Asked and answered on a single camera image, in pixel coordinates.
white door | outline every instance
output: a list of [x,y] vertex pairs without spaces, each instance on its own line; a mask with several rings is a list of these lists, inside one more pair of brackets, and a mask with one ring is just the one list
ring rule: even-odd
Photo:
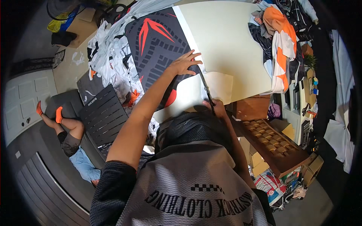
[[53,70],[43,70],[21,75],[6,84],[4,132],[5,143],[9,145],[19,134],[41,120],[36,112],[38,101],[45,111],[50,97],[56,91]]

man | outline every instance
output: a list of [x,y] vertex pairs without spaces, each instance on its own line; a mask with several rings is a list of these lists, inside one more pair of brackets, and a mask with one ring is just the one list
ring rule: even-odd
[[[101,171],[94,167],[84,150],[79,146],[84,133],[84,125],[81,121],[63,118],[62,109],[63,107],[60,106],[56,110],[56,118],[55,121],[53,121],[43,113],[41,102],[39,101],[37,104],[37,113],[47,126],[55,129],[64,153],[73,163],[82,178],[91,182],[94,186],[97,186]],[[60,124],[67,127],[69,133],[67,133]]]
[[[147,90],[111,146],[90,208],[98,225],[275,225],[224,105],[160,124],[155,155],[136,175],[148,124],[170,82],[192,74],[193,50]],[[210,108],[206,101],[203,104]]]

scissors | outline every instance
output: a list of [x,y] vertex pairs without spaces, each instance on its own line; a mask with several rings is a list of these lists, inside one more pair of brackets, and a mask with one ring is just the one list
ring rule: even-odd
[[203,76],[203,74],[202,74],[202,72],[201,72],[201,69],[200,69],[199,65],[197,65],[197,67],[199,68],[200,77],[201,77],[202,83],[203,83],[203,85],[204,85],[204,89],[205,89],[205,91],[206,91],[207,97],[209,98],[209,103],[210,103],[210,106],[211,106],[212,114],[215,115],[214,106],[215,106],[216,104],[214,104],[213,101],[211,100],[209,88],[208,88],[207,85],[206,85],[205,78],[204,78],[204,76]]

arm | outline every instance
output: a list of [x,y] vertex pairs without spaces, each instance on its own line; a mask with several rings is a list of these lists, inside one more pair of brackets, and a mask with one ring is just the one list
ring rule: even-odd
[[147,137],[148,125],[167,87],[178,74],[195,75],[196,73],[194,71],[187,69],[191,65],[202,64],[201,61],[191,61],[191,59],[201,55],[201,53],[193,54],[193,52],[194,50],[191,50],[172,62],[156,82],[146,91],[114,140],[107,156],[107,162],[117,160],[137,170],[144,142]]
[[[237,136],[234,131],[234,128],[232,127],[230,118],[226,114],[223,102],[220,100],[215,100],[215,99],[212,101],[216,104],[216,106],[214,107],[216,116],[225,122],[225,124],[229,130],[229,133],[231,136],[231,141],[232,141],[232,147],[233,147],[232,158],[234,159],[234,162],[236,165],[235,166],[236,173],[245,181],[245,183],[250,188],[256,188],[255,184],[249,174],[248,163],[247,163],[247,159],[244,154],[243,148],[241,147],[240,142],[237,139]],[[211,108],[209,102],[203,101],[202,103],[209,109]]]

chair backrest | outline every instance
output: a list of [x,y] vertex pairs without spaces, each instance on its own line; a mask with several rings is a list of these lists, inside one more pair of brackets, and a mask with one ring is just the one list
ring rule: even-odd
[[112,85],[108,85],[79,112],[97,146],[111,143],[128,119]]

